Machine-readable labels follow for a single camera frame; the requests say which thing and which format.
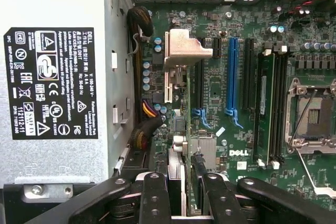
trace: power supply label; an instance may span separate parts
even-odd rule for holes
[[[93,28],[4,36],[14,140],[98,138]]]

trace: blue pcie slot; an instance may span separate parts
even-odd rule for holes
[[[227,60],[227,92],[225,114],[233,117],[235,125],[243,127],[238,123],[238,112],[236,107],[237,99],[237,68],[239,57],[238,38],[229,39]]]

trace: computer motherboard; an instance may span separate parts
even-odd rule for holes
[[[173,139],[185,136],[188,156],[202,153],[230,182],[256,177],[335,211],[330,195],[314,191],[336,188],[335,18],[265,2],[145,6],[154,34],[142,37],[142,95],[164,122],[152,138],[156,154],[181,151]],[[175,28],[212,48],[212,58],[165,68],[166,32]]]

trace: ce mark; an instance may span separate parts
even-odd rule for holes
[[[51,89],[51,91],[49,92],[49,95],[59,95],[58,92],[56,91],[56,89],[58,89],[58,85],[54,82],[52,82],[51,84],[49,84],[49,89]]]

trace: sticker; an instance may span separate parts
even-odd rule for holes
[[[222,135],[222,133],[225,131],[224,127],[221,127],[217,132],[216,132],[216,136],[219,137],[220,135]]]
[[[237,170],[246,170],[247,162],[246,161],[238,161],[237,162]]]
[[[97,139],[93,28],[11,28],[4,43],[13,139]]]
[[[263,76],[261,78],[261,99],[260,99],[260,114],[265,115],[266,106],[266,81],[267,77]]]

